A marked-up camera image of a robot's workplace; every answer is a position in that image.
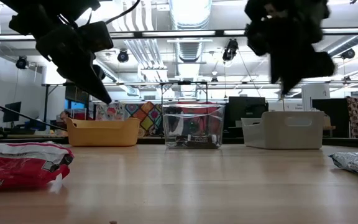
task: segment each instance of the computer monitor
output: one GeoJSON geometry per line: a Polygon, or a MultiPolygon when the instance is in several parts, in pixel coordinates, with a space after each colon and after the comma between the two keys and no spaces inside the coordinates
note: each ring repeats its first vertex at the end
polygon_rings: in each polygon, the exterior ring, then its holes
{"type": "MultiPolygon", "coordinates": [[[[9,104],[5,105],[5,107],[20,113],[20,109],[22,107],[22,102],[9,103],[9,104]]],[[[9,111],[4,111],[4,122],[19,121],[19,119],[20,119],[20,116],[18,114],[11,113],[9,111]]]]}
{"type": "Polygon", "coordinates": [[[241,121],[241,118],[261,118],[269,110],[264,97],[229,97],[229,113],[232,122],[241,121]]]}

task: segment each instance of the white box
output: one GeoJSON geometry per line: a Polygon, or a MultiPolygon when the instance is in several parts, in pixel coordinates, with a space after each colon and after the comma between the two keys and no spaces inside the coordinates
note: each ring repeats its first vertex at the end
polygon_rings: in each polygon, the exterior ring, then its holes
{"type": "Polygon", "coordinates": [[[262,149],[319,149],[323,145],[324,113],[321,111],[272,111],[259,124],[243,119],[246,146],[262,149]]]}

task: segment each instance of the table surface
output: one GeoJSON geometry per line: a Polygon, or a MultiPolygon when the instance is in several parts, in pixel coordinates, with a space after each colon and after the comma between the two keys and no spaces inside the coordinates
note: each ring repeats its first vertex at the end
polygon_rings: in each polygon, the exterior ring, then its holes
{"type": "Polygon", "coordinates": [[[66,136],[57,134],[8,134],[8,139],[24,139],[24,138],[64,138],[66,136]]]}
{"type": "Polygon", "coordinates": [[[0,192],[0,223],[358,223],[358,175],[336,151],[358,149],[73,148],[61,188],[0,192]]]}

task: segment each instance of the clear plastic bin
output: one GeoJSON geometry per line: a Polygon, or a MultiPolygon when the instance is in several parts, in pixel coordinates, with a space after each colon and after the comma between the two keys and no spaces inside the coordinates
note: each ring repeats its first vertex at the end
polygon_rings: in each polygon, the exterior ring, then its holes
{"type": "Polygon", "coordinates": [[[163,105],[167,147],[217,149],[222,145],[224,105],[163,105]]]}

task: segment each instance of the yellow storage bin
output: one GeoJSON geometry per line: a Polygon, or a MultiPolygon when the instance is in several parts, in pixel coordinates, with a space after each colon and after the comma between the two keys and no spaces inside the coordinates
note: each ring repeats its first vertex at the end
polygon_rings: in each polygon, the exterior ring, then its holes
{"type": "Polygon", "coordinates": [[[68,141],[72,146],[134,146],[140,120],[82,121],[67,119],[68,141]]]}

